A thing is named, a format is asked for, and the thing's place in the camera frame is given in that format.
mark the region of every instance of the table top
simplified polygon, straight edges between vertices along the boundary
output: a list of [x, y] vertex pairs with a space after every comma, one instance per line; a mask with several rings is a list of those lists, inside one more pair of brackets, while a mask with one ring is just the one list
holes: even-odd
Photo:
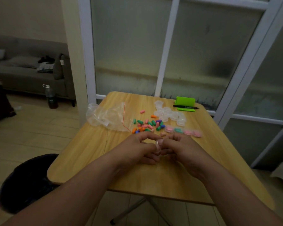
[[[155, 109], [154, 102], [161, 100], [164, 106], [172, 107], [174, 100], [130, 93], [111, 92], [101, 102], [105, 109], [121, 102], [126, 102], [125, 115], [136, 120], [151, 120]], [[274, 201], [265, 187], [239, 155], [212, 117], [200, 104], [196, 112], [183, 111], [187, 118], [185, 128], [200, 130], [201, 138], [193, 137], [202, 148], [216, 161], [226, 167], [240, 179], [261, 201], [274, 209]], [[166, 124], [176, 126], [175, 121]], [[110, 151], [131, 132], [113, 131], [104, 126], [83, 125], [74, 139], [60, 153], [47, 171], [50, 181], [62, 184], [83, 169], [87, 164]], [[157, 165], [137, 164], [124, 176], [115, 180], [109, 190], [140, 195], [151, 195], [168, 199], [214, 205], [204, 185], [193, 178], [185, 168], [177, 162], [161, 157]]]

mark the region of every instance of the houndstooth pillow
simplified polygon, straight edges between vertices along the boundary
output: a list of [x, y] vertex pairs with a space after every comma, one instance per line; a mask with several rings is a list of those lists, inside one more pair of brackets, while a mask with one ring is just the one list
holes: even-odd
[[49, 64], [49, 62], [43, 62], [37, 68], [37, 72], [46, 73], [53, 70], [53, 64]]

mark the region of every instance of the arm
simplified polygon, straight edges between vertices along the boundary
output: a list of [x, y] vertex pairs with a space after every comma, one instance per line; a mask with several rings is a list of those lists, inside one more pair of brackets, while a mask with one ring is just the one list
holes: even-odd
[[151, 132], [130, 135], [69, 181], [20, 211], [3, 225], [85, 225], [112, 180], [138, 161], [155, 164], [157, 151], [145, 139], [161, 139]]
[[159, 145], [162, 155], [170, 154], [204, 184], [227, 225], [283, 225], [282, 219], [189, 136], [174, 133], [159, 140]]

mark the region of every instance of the pen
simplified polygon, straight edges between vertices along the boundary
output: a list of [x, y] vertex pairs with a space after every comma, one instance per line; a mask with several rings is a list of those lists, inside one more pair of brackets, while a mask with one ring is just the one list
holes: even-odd
[[173, 105], [173, 107], [177, 107], [177, 108], [193, 108], [193, 109], [198, 109], [198, 107], [191, 107], [191, 106], [185, 106], [185, 105]]

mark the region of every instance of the black bucket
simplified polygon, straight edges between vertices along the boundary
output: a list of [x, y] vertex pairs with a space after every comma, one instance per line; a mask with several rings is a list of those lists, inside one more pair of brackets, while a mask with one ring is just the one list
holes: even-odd
[[1, 186], [2, 209], [16, 214], [57, 188], [59, 185], [47, 178], [47, 170], [57, 156], [58, 154], [46, 154], [17, 166]]

